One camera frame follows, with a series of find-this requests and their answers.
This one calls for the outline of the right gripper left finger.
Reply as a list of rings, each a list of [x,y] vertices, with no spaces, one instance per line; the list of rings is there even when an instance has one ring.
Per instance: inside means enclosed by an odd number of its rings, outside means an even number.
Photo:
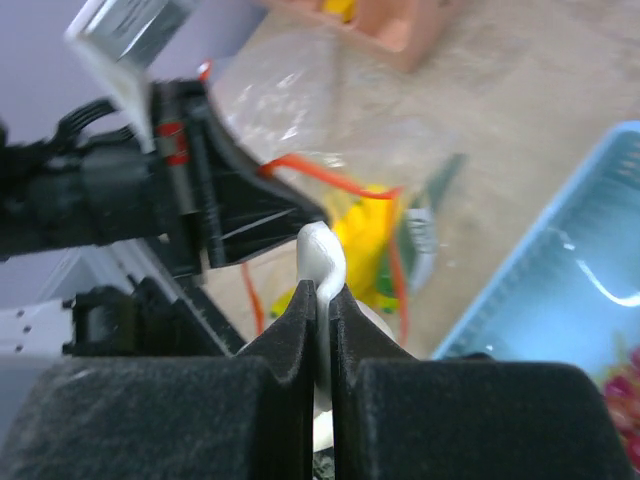
[[[232,357],[78,358],[36,379],[5,479],[308,479],[316,293]]]

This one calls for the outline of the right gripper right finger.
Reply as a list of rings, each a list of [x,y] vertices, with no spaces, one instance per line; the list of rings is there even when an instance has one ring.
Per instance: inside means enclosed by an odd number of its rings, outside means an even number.
[[[630,479],[595,385],[562,363],[421,361],[348,290],[329,320],[340,479]]]

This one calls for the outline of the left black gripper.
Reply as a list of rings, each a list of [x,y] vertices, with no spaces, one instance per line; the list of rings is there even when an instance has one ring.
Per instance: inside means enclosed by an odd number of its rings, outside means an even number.
[[[144,152],[132,127],[84,136],[116,112],[101,98],[63,117],[55,135],[1,143],[1,256],[167,236],[181,275],[234,265],[296,238],[328,215],[260,164],[211,112],[197,80],[155,83]]]

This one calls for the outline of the white garlic toy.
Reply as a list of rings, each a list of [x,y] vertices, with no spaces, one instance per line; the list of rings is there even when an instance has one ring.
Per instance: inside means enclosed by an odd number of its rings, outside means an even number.
[[[334,446],[341,459],[353,459],[375,442],[360,363],[408,354],[389,326],[354,300],[343,249],[325,223],[300,230],[297,269],[299,289],[283,317],[236,358],[252,407],[279,436],[310,440],[313,450]]]

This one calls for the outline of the clear zip bag orange zipper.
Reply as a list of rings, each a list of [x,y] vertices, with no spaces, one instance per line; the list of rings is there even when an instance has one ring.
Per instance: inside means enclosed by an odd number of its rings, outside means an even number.
[[[277,176],[325,211],[321,195],[329,188],[392,200],[388,245],[399,306],[392,314],[372,309],[396,317],[400,342],[409,333],[409,303],[425,285],[407,294],[396,226],[426,181],[461,153],[452,135],[425,117],[394,112],[403,91],[386,68],[345,54],[325,34],[301,32],[249,49],[212,88],[233,137],[262,164],[286,158]]]

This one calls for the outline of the green cucumber toy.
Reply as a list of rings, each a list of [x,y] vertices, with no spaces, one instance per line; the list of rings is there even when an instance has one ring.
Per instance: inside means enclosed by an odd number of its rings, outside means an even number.
[[[396,247],[405,279],[407,294],[418,292],[431,277],[439,242],[436,235],[436,213],[467,155],[455,153],[416,193],[401,213],[396,226]],[[399,300],[393,290],[389,245],[385,245],[378,260],[373,305],[386,313],[394,313]]]

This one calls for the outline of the yellow banana bunch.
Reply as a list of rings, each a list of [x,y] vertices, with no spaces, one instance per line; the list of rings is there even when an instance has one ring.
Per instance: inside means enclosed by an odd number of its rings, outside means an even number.
[[[329,188],[321,195],[346,258],[346,283],[354,297],[371,308],[394,313],[399,302],[392,282],[377,287],[383,256],[389,253],[389,218],[393,202]]]

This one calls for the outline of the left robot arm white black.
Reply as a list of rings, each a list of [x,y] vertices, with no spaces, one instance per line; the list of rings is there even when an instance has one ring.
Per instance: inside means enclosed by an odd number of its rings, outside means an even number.
[[[1,146],[1,353],[6,357],[227,356],[239,335],[201,289],[326,219],[263,173],[205,86],[152,87],[152,149],[131,127],[88,136],[105,98],[52,138]]]

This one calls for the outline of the light blue plastic basket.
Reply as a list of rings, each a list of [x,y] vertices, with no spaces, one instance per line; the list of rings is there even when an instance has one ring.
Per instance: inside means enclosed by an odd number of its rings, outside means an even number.
[[[598,384],[639,345],[639,124],[609,130],[433,353],[572,364]]]

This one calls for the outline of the yellow item in organizer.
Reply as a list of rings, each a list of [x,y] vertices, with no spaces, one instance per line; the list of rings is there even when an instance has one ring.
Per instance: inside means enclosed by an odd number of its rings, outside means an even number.
[[[343,23],[350,23],[356,15],[356,0],[324,0],[322,12]]]

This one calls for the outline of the red grapes bunch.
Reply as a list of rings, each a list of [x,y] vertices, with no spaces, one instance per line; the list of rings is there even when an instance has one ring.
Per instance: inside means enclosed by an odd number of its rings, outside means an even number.
[[[627,458],[639,473],[639,347],[607,371],[602,394]]]

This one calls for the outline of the orange desk file organizer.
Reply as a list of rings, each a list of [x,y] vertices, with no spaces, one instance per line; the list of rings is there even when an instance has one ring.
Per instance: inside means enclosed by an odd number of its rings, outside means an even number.
[[[269,9],[331,29],[346,43],[401,72],[415,70],[464,6],[457,0],[356,0],[343,24],[322,12],[324,0],[266,1]]]

